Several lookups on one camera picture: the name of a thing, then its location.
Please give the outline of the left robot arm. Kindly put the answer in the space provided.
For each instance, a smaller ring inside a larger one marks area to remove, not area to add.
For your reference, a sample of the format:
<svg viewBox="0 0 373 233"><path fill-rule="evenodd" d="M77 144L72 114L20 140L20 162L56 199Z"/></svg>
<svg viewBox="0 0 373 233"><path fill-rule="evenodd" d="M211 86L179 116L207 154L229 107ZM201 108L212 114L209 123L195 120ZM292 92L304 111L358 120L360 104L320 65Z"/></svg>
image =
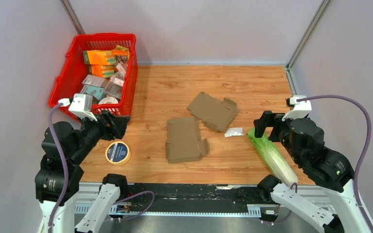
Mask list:
<svg viewBox="0 0 373 233"><path fill-rule="evenodd" d="M49 119L41 143L45 154L34 179L46 232L77 232L72 223L72 210L84 174L80 165L100 140L122 139L130 119L130 116L114 116L103 110L94 119L80 119L79 129L66 121L53 124Z"/></svg>

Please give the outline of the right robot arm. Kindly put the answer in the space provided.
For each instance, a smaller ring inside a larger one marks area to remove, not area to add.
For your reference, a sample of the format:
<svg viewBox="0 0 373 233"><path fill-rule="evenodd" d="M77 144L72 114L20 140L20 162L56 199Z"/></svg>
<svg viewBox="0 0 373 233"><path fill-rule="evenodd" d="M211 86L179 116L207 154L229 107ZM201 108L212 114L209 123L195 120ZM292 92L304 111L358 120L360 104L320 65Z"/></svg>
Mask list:
<svg viewBox="0 0 373 233"><path fill-rule="evenodd" d="M254 120L256 138L267 127L269 139L280 142L295 164L331 201L335 213L329 212L295 193L273 175L260 183L257 196L263 203L275 202L308 222L320 233L373 233L373 220L364 216L354 194L354 171L341 153L324 145L324 131L311 119L284 119L284 114L264 111Z"/></svg>

